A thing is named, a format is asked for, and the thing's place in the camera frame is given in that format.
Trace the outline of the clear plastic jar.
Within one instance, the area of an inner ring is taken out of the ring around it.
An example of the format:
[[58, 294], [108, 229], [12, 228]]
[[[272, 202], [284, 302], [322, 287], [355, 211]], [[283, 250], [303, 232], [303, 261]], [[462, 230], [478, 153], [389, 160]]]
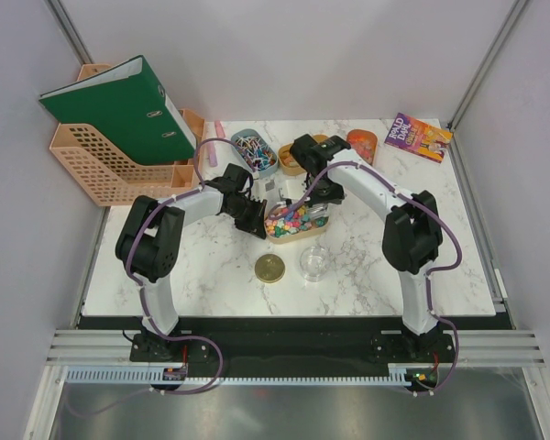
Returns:
[[300, 271], [307, 281], [318, 282], [327, 273], [329, 262], [329, 252], [324, 247], [311, 246], [300, 256]]

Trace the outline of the silver metal scoop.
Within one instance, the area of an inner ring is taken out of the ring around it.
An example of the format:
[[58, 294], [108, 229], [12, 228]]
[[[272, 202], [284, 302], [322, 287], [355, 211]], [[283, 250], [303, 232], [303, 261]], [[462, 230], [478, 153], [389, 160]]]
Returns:
[[323, 227], [329, 220], [328, 204], [314, 204], [308, 208], [307, 214], [310, 217], [310, 222], [315, 227]]

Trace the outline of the beige tray of star candies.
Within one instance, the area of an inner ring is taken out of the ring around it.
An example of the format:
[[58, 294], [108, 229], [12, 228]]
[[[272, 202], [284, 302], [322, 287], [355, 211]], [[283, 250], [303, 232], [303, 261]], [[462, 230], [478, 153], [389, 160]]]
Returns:
[[288, 244], [323, 234], [328, 228], [329, 220], [323, 227], [315, 227], [307, 214], [308, 208], [304, 204], [292, 211], [290, 205], [276, 203], [265, 217], [267, 239], [274, 244]]

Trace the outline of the tan tray of popsicle candies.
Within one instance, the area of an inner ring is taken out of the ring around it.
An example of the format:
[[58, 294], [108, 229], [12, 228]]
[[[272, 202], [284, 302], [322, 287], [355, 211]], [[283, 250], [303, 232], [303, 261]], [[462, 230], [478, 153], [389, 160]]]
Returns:
[[288, 176], [298, 176], [300, 174], [306, 173], [306, 170], [302, 167], [301, 162], [292, 155], [292, 146], [296, 142], [299, 142], [300, 147], [306, 147], [308, 151], [311, 151], [311, 148], [313, 146], [325, 140], [327, 140], [327, 136], [323, 134], [306, 134], [297, 137], [293, 140], [293, 142], [281, 147], [278, 151], [278, 158], [280, 161], [282, 172]]

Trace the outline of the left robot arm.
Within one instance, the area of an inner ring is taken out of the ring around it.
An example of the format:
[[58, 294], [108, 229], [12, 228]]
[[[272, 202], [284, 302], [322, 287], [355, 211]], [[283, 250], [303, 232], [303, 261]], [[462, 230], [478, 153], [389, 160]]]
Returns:
[[264, 239], [267, 201], [254, 197], [252, 188], [253, 176], [230, 164], [223, 175], [202, 181], [189, 192], [166, 199], [140, 195], [133, 202], [115, 256], [137, 285], [142, 324], [155, 334], [150, 347], [161, 359], [175, 359], [183, 347], [182, 337], [172, 332], [179, 315], [171, 290], [183, 229], [206, 217], [227, 215], [237, 230]]

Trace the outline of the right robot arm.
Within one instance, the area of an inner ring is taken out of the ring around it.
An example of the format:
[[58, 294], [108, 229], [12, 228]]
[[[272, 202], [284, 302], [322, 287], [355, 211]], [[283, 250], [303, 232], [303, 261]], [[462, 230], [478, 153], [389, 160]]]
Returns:
[[355, 195], [384, 221], [381, 250], [398, 271], [403, 302], [402, 321], [409, 330], [401, 338], [403, 354], [423, 360], [435, 349], [429, 333], [437, 319], [428, 305], [424, 276], [435, 265], [443, 243], [436, 222], [436, 200], [428, 191], [412, 193], [373, 170], [341, 137], [316, 142], [310, 135], [294, 140], [290, 153], [307, 172], [312, 204], [341, 204]]

